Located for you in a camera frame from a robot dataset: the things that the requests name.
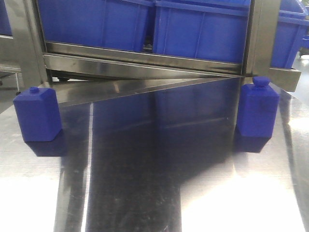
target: blue plastic bottle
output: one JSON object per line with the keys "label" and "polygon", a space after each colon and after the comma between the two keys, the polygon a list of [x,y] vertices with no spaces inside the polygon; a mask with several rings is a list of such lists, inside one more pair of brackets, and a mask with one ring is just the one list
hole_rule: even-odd
{"label": "blue plastic bottle", "polygon": [[254,84],[241,88],[237,128],[242,136],[270,138],[273,133],[279,95],[265,76],[253,78]]}
{"label": "blue plastic bottle", "polygon": [[31,87],[13,102],[25,142],[52,141],[61,131],[59,107],[53,89]]}

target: reflective metal surface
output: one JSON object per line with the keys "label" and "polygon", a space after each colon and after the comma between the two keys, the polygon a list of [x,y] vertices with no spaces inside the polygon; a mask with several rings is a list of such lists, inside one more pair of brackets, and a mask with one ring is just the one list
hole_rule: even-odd
{"label": "reflective metal surface", "polygon": [[273,137],[242,138],[239,79],[193,82],[61,103],[50,143],[2,113],[0,231],[309,231],[309,108],[275,88]]}
{"label": "reflective metal surface", "polygon": [[202,72],[168,67],[142,65],[120,61],[83,58],[69,55],[45,54],[47,69],[94,75],[110,79],[175,79],[240,77],[216,72]]}
{"label": "reflective metal surface", "polygon": [[91,82],[54,82],[52,85],[44,83],[41,87],[52,87],[57,92],[58,102],[62,106],[97,102],[117,97],[125,97],[145,92],[196,85],[224,78],[204,79],[169,79],[169,80],[127,80],[127,81],[91,81]]}
{"label": "reflective metal surface", "polygon": [[26,87],[47,81],[45,43],[35,0],[4,0],[14,38],[16,56]]}
{"label": "reflective metal surface", "polygon": [[296,69],[270,68],[267,76],[274,84],[285,91],[294,92],[300,75],[301,71]]}
{"label": "reflective metal surface", "polygon": [[47,43],[47,51],[54,54],[75,55],[89,58],[109,59],[139,64],[161,65],[166,67],[201,70],[216,73],[239,75],[241,65],[218,61],[208,61],[181,57],[170,57],[157,54],[117,51],[96,47],[85,47],[74,44]]}
{"label": "reflective metal surface", "polygon": [[243,72],[267,75],[275,42],[281,0],[251,0]]}
{"label": "reflective metal surface", "polygon": [[17,54],[12,36],[0,35],[0,71],[19,70]]}

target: metal post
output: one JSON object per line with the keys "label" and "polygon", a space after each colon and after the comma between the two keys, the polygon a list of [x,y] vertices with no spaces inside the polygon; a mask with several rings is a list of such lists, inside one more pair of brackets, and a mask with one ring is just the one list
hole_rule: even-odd
{"label": "metal post", "polygon": [[252,0],[250,6],[244,76],[268,75],[281,0]]}
{"label": "metal post", "polygon": [[44,36],[36,0],[4,0],[25,87],[50,80],[43,52]]}

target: blue bottle cap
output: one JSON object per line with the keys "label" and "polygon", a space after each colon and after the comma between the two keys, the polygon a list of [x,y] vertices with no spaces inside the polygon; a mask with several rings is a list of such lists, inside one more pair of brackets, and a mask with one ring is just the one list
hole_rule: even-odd
{"label": "blue bottle cap", "polygon": [[255,76],[253,83],[257,87],[266,87],[270,83],[270,79],[267,76]]}
{"label": "blue bottle cap", "polygon": [[30,87],[29,91],[30,91],[30,93],[38,93],[39,88],[38,87]]}

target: blue storage bin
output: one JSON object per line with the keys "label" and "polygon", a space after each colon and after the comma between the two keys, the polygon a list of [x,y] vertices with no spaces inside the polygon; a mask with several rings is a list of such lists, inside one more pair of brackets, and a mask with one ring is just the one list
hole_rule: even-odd
{"label": "blue storage bin", "polygon": [[139,52],[153,2],[39,0],[47,40]]}
{"label": "blue storage bin", "polygon": [[241,63],[248,10],[156,2],[154,52]]}
{"label": "blue storage bin", "polygon": [[303,37],[307,33],[308,26],[307,20],[279,17],[272,67],[292,68],[297,52],[303,45]]}
{"label": "blue storage bin", "polygon": [[[230,3],[210,7],[209,2],[181,1],[156,3],[154,52],[242,63],[249,8]],[[306,20],[279,17],[272,67],[292,67],[308,26]]]}
{"label": "blue storage bin", "polygon": [[279,16],[304,19],[307,15],[307,9],[299,0],[281,0]]}
{"label": "blue storage bin", "polygon": [[0,35],[12,35],[4,0],[0,0]]}
{"label": "blue storage bin", "polygon": [[[251,0],[192,0],[210,4],[224,4],[226,6],[249,6]],[[279,16],[304,19],[308,15],[306,7],[299,0],[281,0]]]}

